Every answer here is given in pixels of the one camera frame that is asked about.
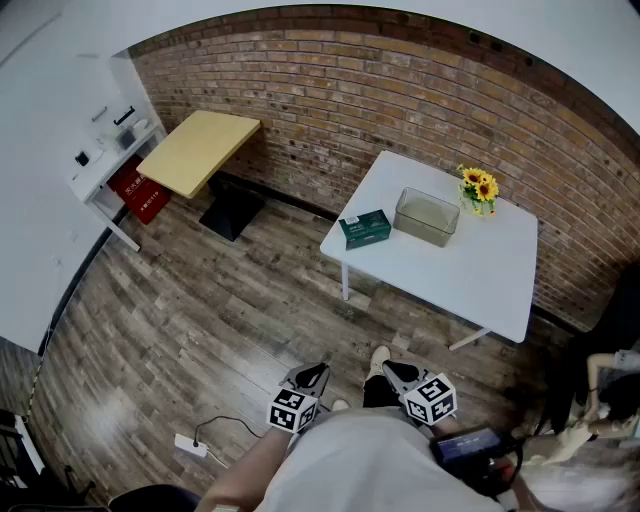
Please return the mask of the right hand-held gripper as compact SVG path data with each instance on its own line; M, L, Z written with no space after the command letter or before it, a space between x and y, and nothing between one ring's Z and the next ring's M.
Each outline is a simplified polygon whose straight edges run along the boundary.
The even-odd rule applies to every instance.
M406 413L412 419L434 426L457 411L456 390L443 373L425 380L426 368L403 361L387 361L382 369L395 393L404 395ZM407 392L408 380L425 381Z

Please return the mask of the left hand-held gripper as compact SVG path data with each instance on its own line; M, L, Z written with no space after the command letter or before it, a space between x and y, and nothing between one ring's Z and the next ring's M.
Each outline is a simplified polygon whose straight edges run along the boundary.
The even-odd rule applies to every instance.
M330 376L326 363L306 363L288 371L282 385L307 386L308 395L280 387L268 406L268 424L296 434L308 427L316 416L318 399Z

